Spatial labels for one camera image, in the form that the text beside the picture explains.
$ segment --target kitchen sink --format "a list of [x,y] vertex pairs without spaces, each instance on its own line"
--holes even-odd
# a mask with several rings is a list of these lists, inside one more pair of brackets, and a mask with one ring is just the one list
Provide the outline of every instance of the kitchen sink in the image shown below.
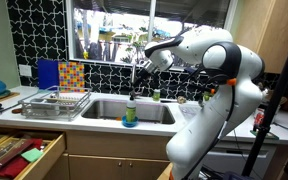
[[[126,112],[126,101],[95,100],[82,114],[84,118],[101,120],[120,120]],[[174,118],[164,104],[136,102],[136,116],[139,122],[154,124],[174,124]]]

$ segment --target power outlet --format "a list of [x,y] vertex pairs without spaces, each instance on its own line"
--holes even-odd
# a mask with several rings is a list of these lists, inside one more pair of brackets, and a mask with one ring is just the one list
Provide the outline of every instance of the power outlet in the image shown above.
[[21,76],[32,77],[32,66],[20,64],[18,67],[20,68]]

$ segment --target dish rack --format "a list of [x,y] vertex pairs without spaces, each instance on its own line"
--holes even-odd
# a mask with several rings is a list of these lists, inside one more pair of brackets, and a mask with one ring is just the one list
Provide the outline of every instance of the dish rack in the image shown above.
[[71,121],[90,102],[90,96],[88,88],[52,86],[18,103],[26,118]]

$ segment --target sponge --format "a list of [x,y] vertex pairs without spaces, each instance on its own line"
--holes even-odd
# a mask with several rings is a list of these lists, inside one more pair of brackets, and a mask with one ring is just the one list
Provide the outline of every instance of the sponge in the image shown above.
[[21,154],[21,156],[29,162],[35,162],[42,156],[43,152],[39,151],[36,148],[33,148],[25,153]]

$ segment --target countertop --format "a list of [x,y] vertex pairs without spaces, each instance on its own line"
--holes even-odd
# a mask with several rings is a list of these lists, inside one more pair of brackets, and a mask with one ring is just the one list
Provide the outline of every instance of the countertop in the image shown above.
[[[10,107],[19,100],[28,97],[38,91],[36,87],[19,86],[11,89],[12,92],[19,92],[20,95],[2,101],[1,104],[4,108]],[[95,99],[120,99],[127,100],[129,96],[125,95],[114,95],[114,94],[102,94],[92,93],[90,96],[91,102]],[[138,102],[154,102],[152,98],[140,97],[136,99]],[[78,114],[72,121],[67,120],[48,120],[48,119],[31,119],[22,116],[21,114],[12,114],[11,110],[5,111],[0,115],[0,126],[3,127],[17,127],[17,128],[36,128],[36,129],[54,129],[54,130],[83,130],[83,131],[100,131],[100,132],[115,132],[115,133],[130,133],[130,134],[143,134],[143,135],[158,135],[158,136],[173,136],[181,128],[187,124],[189,118],[184,116],[180,107],[197,107],[196,102],[187,102],[185,104],[178,103],[164,103],[168,106],[169,110],[176,122],[172,125],[162,124],[150,124],[139,122],[137,126],[133,128],[124,127],[120,121],[113,120],[97,120],[97,119],[86,119],[81,114],[87,109],[85,108],[80,114]],[[254,118],[253,115],[248,117],[242,124],[235,128],[235,133],[238,141],[253,142],[255,136],[250,133],[253,128]],[[275,122],[283,126],[288,127],[288,112],[280,111],[275,118]],[[271,131],[279,137],[280,140],[266,139],[265,143],[272,144],[288,144],[288,130],[285,130],[274,124],[271,125]],[[234,132],[230,132],[223,140],[235,141]]]

